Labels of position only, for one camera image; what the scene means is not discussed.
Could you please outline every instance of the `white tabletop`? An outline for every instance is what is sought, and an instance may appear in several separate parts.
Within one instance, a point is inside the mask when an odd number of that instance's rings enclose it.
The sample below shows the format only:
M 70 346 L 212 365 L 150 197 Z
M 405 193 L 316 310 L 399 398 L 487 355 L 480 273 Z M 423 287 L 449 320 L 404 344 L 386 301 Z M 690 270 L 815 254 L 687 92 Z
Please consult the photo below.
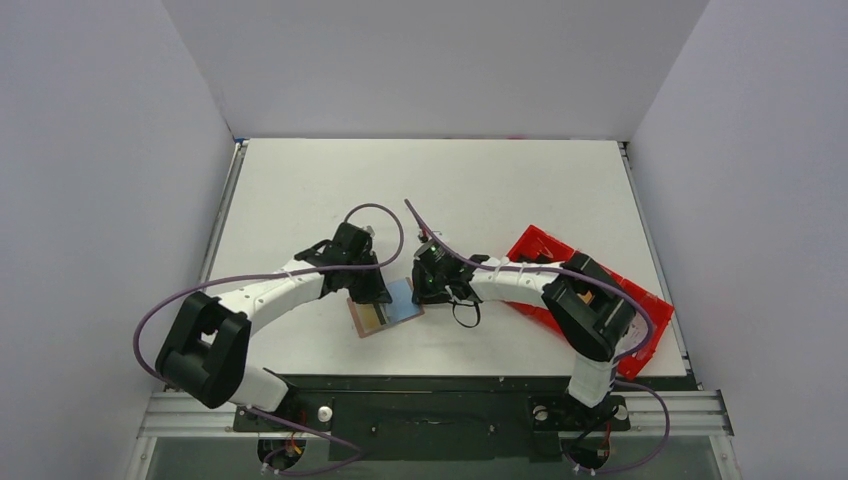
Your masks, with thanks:
M 407 243 L 383 277 L 408 277 L 418 247 L 409 198 L 459 252 L 501 257 L 535 224 L 662 297 L 624 168 L 608 141 L 251 139 L 211 278 L 275 270 L 364 202 L 400 216 Z M 384 213 L 352 222 L 375 229 L 380 258 L 394 251 Z M 574 365 L 564 339 L 504 304 L 483 304 L 474 329 L 456 325 L 450 307 L 429 306 L 362 339 L 346 298 L 331 294 L 272 322 L 251 340 L 250 359 L 284 374 L 569 375 Z M 685 375 L 670 327 L 641 375 Z

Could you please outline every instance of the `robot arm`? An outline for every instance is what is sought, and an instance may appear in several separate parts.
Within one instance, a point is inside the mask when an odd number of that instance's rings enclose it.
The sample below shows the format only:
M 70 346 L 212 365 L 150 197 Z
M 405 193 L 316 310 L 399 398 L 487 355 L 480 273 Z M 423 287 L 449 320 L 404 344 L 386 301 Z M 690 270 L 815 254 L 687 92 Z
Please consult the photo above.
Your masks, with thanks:
M 590 409 L 601 404 L 615 378 L 616 356 L 623 351 L 620 344 L 636 314 L 633 307 L 604 289 L 566 275 L 523 271 L 543 265 L 501 263 L 485 255 L 474 255 L 471 261 L 495 270 L 468 265 L 432 239 L 425 241 L 415 254 L 413 300 L 424 304 L 500 300 L 548 309 L 577 351 L 568 394 Z M 504 266 L 517 268 L 500 271 Z M 588 255 L 577 253 L 560 266 L 616 286 Z
M 189 295 L 156 358 L 156 371 L 209 408 L 229 401 L 276 410 L 288 386 L 247 362 L 250 337 L 289 310 L 342 288 L 357 303 L 390 303 L 378 269 L 332 268 L 376 265 L 371 247 L 370 231 L 345 222 L 332 240 L 298 253 L 275 272 L 310 273 L 253 283 L 218 297 Z M 210 343 L 204 334 L 215 337 Z

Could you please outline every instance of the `metal frame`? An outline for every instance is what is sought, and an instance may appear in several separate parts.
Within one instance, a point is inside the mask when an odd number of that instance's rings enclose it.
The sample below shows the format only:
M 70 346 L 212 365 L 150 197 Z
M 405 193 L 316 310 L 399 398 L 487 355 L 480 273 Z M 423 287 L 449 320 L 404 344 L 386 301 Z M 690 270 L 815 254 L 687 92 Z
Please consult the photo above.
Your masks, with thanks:
M 243 140 L 235 146 L 222 192 L 221 202 L 204 255 L 203 265 L 200 271 L 200 281 L 208 280 L 211 274 L 248 145 L 249 140 Z M 625 144 L 619 142 L 618 146 L 662 292 L 665 298 L 671 301 L 671 293 L 650 229 L 645 221 L 642 204 L 637 195 L 636 185 L 631 171 L 632 166 L 627 157 Z M 680 354 L 691 376 L 689 354 L 683 340 L 683 333 L 677 315 L 672 317 L 672 327 L 678 346 L 680 347 Z M 741 474 L 729 438 L 729 436 L 733 435 L 733 430 L 720 392 L 698 390 L 660 391 L 658 393 L 666 401 L 670 410 L 671 435 L 708 436 L 716 456 L 716 463 L 719 466 L 721 478 L 740 479 Z M 617 394 L 624 396 L 627 401 L 632 426 L 632 430 L 618 432 L 617 435 L 646 437 L 662 435 L 664 430 L 664 416 L 662 409 L 653 397 L 643 392 L 617 392 Z M 236 407 L 230 404 L 210 410 L 184 393 L 166 392 L 152 394 L 139 429 L 138 440 L 133 450 L 126 478 L 138 480 L 147 477 L 150 459 L 152 458 L 158 437 L 280 438 L 290 435 L 288 432 L 235 432 L 232 429 L 232 425 L 236 412 Z M 302 433 L 298 433 L 296 436 L 312 437 L 311 435 Z M 574 434 L 569 432 L 560 433 L 560 437 L 568 438 L 570 436 L 574 436 Z

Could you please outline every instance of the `wall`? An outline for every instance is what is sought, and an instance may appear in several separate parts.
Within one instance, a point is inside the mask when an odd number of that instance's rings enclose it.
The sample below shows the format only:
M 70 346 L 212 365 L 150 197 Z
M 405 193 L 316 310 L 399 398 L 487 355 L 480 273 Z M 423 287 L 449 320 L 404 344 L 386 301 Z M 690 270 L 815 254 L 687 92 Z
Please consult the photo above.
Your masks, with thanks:
M 707 0 L 164 0 L 237 136 L 628 139 Z
M 848 8 L 739 3 L 711 1 L 674 64 L 637 186 L 745 477 L 846 478 Z
M 0 144 L 0 478 L 122 478 L 232 138 L 158 1 L 7 1 Z

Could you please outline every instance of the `red tray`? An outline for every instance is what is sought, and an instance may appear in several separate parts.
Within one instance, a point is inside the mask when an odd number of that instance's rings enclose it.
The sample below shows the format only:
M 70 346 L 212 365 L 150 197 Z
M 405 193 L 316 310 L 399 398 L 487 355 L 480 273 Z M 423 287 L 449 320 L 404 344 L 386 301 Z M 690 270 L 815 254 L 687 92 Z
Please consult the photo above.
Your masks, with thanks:
M 574 252 L 576 252 L 575 249 L 560 242 L 535 225 L 530 225 L 509 251 L 507 257 L 513 262 L 567 262 L 574 255 Z M 671 321 L 674 307 L 612 270 L 606 267 L 604 267 L 604 270 L 609 272 L 622 290 L 633 297 L 648 312 L 651 317 L 649 321 L 654 325 L 654 336 L 651 341 L 634 355 L 621 359 L 618 364 L 618 373 L 628 380 L 633 380 L 654 356 L 657 344 L 659 344 L 665 328 Z M 519 312 L 535 318 L 558 335 L 562 335 L 562 330 L 546 309 L 523 303 L 509 302 L 509 304 Z

